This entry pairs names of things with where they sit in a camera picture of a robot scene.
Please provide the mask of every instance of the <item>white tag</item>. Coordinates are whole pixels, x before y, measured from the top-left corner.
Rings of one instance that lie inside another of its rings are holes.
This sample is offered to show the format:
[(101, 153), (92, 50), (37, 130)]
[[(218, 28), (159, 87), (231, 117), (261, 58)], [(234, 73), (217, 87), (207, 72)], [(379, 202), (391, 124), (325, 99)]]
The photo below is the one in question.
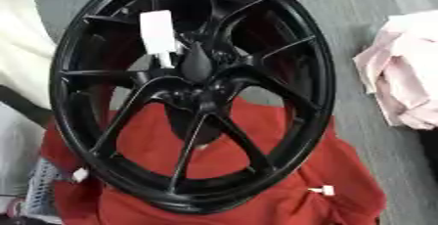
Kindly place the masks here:
[(176, 52), (172, 14), (152, 11), (140, 14), (140, 29), (148, 55), (158, 55), (161, 66), (172, 68), (170, 52)]
[(334, 196), (334, 187), (331, 185), (324, 185), (323, 188), (310, 188), (309, 191), (314, 193), (321, 193), (324, 196), (327, 197), (333, 197)]
[(89, 174), (88, 170), (81, 167), (81, 168), (77, 169), (76, 171), (74, 171), (72, 178), (75, 182), (81, 183), (85, 179), (87, 179), (88, 174)]

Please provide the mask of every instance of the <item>rim lip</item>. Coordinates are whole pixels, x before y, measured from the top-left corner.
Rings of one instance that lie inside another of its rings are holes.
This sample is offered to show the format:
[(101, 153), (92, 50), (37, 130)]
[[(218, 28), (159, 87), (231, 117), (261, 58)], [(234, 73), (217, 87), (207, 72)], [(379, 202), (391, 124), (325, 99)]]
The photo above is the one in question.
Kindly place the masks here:
[(298, 16), (298, 20), (304, 22), (302, 25), (304, 27), (308, 27), (312, 33), (316, 36), (316, 42), (319, 46), (319, 49), (315, 49), (316, 51), (320, 51), (320, 54), (317, 56), (321, 56), (321, 60), (324, 62), (323, 67), (326, 72), (326, 76), (322, 76), (325, 80), (322, 80), (327, 88), (325, 95), (321, 96), (321, 98), (325, 99), (324, 103), (321, 104), (321, 110), (319, 112), (319, 116), (315, 117), (313, 121), (309, 123), (309, 129), (312, 129), (314, 132), (307, 132), (306, 137), (303, 140), (307, 142), (303, 142), (303, 148), (301, 152), (295, 156), (294, 159), (291, 159), (288, 164), (283, 166), (283, 168), (276, 171), (276, 173), (272, 174), (270, 177), (267, 177), (263, 180), (259, 180), (256, 184), (252, 183), (249, 186), (245, 186), (245, 189), (239, 189), (239, 193), (234, 195), (234, 202), (230, 202), (230, 198), (217, 198), (215, 197), (217, 205), (215, 207), (203, 207), (198, 208), (199, 202), (195, 206), (188, 208), (186, 205), (178, 205), (174, 203), (170, 203), (169, 198), (160, 193), (157, 195), (156, 193), (152, 193), (152, 189), (142, 188), (142, 186), (130, 182), (128, 179), (120, 177), (115, 172), (106, 170), (106, 164), (94, 157), (91, 157), (88, 153), (81, 151), (79, 140), (75, 135), (74, 129), (69, 125), (70, 120), (66, 117), (66, 110), (63, 107), (63, 101), (60, 101), (58, 95), (60, 94), (61, 82), (57, 79), (59, 78), (59, 68), (63, 67), (63, 64), (66, 62), (64, 56), (71, 56), (68, 53), (74, 49), (74, 45), (70, 44), (71, 36), (74, 36), (74, 33), (77, 31), (77, 25), (82, 21), (83, 16), (87, 13), (93, 11), (99, 11), (99, 3), (104, 2), (105, 0), (91, 0), (75, 17), (75, 19), (71, 22), (70, 26), (67, 28), (57, 52), (55, 54), (55, 60), (52, 64), (51, 68), (51, 83), (50, 83), (50, 97), (51, 103), (53, 106), (54, 116), (56, 119), (56, 123), (58, 125), (59, 130), (61, 131), (61, 135), (63, 139), (66, 141), (67, 146), (74, 151), (74, 153), (79, 156), (82, 160), (87, 162), (87, 164), (91, 167), (93, 172), (101, 178), (106, 183), (116, 187), (124, 193), (130, 194), (132, 196), (138, 197), (144, 201), (147, 201), (155, 206), (158, 206), (162, 209), (167, 209), (173, 212), (181, 212), (181, 213), (213, 213), (220, 212), (227, 209), (231, 209), (241, 203), (245, 203), (248, 196), (254, 196), (259, 194), (261, 191), (271, 187), (272, 185), (278, 183), (280, 180), (285, 178), (293, 169), (296, 169), (307, 156), (313, 151), (314, 147), (318, 144), (326, 126), (328, 125), (329, 118), (331, 116), (331, 112), (334, 104), (334, 93), (335, 93), (335, 78), (334, 78), (334, 66), (331, 59), (331, 54), (329, 51), (329, 46), (324, 39), (322, 33), (319, 31), (315, 22), (312, 20), (307, 11), (296, 1), (296, 0), (282, 0), (287, 3), (288, 8), (292, 9), (292, 14)]

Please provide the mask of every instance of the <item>black wheel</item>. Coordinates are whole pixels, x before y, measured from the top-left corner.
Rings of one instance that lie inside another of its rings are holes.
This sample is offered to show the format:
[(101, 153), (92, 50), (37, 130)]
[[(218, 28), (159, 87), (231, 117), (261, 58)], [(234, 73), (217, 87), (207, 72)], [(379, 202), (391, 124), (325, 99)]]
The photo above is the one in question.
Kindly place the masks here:
[[(183, 52), (173, 55), (174, 69), (128, 70), (146, 53), (138, 18), (151, 10), (172, 12)], [(296, 0), (92, 0), (66, 30), (51, 76), (60, 131), (97, 176), (160, 208), (195, 214), (232, 208), (287, 177), (317, 145), (335, 92), (326, 40)], [(279, 95), (287, 113), (288, 130), (267, 155), (228, 114), (251, 86)], [(106, 124), (115, 87), (131, 93)], [(120, 131), (150, 103), (164, 104), (171, 122), (183, 115), (190, 123), (174, 129), (184, 149), (173, 175), (139, 166), (116, 149)], [(232, 138), (249, 164), (190, 179), (191, 154), (214, 142), (211, 130)]]

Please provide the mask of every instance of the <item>red cloth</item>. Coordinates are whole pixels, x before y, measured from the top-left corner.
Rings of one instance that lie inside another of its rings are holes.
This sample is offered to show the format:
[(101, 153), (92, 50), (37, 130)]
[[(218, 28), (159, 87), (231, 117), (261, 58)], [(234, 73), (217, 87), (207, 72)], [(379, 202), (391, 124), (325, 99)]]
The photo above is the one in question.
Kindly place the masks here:
[[(232, 118), (265, 153), (285, 131), (285, 115), (280, 108), (236, 100)], [(118, 150), (126, 157), (162, 174), (170, 174), (181, 146), (182, 142), (170, 131), (161, 105), (144, 108), (117, 141)], [(46, 133), (42, 155), (67, 171), (79, 166), (53, 124)], [(206, 149), (195, 152), (189, 177), (217, 176), (246, 164), (239, 147), (222, 136)], [(336, 195), (325, 197), (308, 191), (323, 185), (334, 186)], [(166, 212), (94, 178), (81, 184), (58, 182), (55, 196), (66, 225), (372, 225), (385, 207), (383, 192), (355, 150), (336, 138), (333, 123), (299, 169), (248, 203), (226, 212), (201, 216)]]

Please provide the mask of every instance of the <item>gray floor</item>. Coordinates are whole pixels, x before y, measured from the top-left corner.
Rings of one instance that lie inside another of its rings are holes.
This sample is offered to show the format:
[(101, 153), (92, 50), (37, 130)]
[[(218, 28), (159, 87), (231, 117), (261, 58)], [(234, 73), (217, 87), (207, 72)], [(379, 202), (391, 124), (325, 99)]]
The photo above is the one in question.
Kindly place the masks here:
[[(43, 22), (55, 39), (85, 1), (37, 0)], [(357, 148), (387, 194), (388, 207), (381, 224), (438, 224), (438, 185), (427, 168), (416, 134), (386, 125), (374, 99), (364, 94), (351, 62), (367, 43), (370, 25), (384, 23), (389, 15), (437, 8), (438, 0), (300, 1), (320, 24), (333, 52), (338, 78), (338, 133)]]

